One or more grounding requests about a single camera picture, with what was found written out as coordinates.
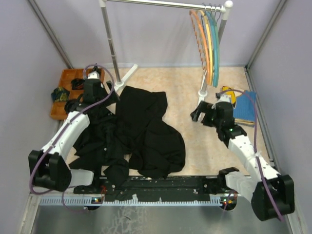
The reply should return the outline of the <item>black button-up shirt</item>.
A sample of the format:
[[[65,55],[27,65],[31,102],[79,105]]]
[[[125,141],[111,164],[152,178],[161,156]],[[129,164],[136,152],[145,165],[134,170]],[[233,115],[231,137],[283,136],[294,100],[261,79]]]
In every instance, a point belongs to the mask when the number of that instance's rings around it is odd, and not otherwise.
[[[80,134],[73,147],[78,157],[69,164],[71,169],[104,173],[116,187],[129,175],[124,149],[116,136],[117,117],[106,107],[88,111],[89,126]]]

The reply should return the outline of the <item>black t-shirt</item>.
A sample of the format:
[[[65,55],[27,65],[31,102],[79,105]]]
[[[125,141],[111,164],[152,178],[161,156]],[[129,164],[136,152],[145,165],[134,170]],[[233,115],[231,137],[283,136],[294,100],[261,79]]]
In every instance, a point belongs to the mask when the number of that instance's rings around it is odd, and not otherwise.
[[[130,155],[129,167],[151,178],[182,171],[186,147],[181,133],[162,118],[168,107],[165,92],[126,86],[116,104],[117,136]]]

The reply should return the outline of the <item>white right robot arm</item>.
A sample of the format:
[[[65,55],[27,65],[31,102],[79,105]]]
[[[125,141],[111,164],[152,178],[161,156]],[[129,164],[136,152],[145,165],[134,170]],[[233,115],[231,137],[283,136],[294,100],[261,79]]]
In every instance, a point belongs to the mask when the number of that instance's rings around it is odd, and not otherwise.
[[[191,113],[193,121],[203,114],[202,124],[214,127],[220,141],[240,160],[249,176],[237,168],[219,171],[218,188],[224,193],[234,190],[247,199],[261,221],[281,218],[295,211],[294,182],[289,175],[280,174],[256,152],[246,131],[235,123],[232,104],[201,101]]]

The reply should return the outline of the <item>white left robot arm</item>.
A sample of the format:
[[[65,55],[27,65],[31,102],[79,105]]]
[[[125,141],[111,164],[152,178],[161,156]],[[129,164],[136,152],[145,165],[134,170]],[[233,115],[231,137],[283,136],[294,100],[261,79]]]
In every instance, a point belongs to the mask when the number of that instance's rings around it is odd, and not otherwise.
[[[75,169],[66,163],[66,159],[81,134],[95,121],[94,115],[115,99],[113,80],[103,83],[99,78],[88,78],[84,81],[81,98],[67,104],[68,115],[63,125],[48,143],[40,150],[32,150],[28,156],[32,194],[64,192],[77,186],[84,186],[93,194],[101,189],[94,169]]]

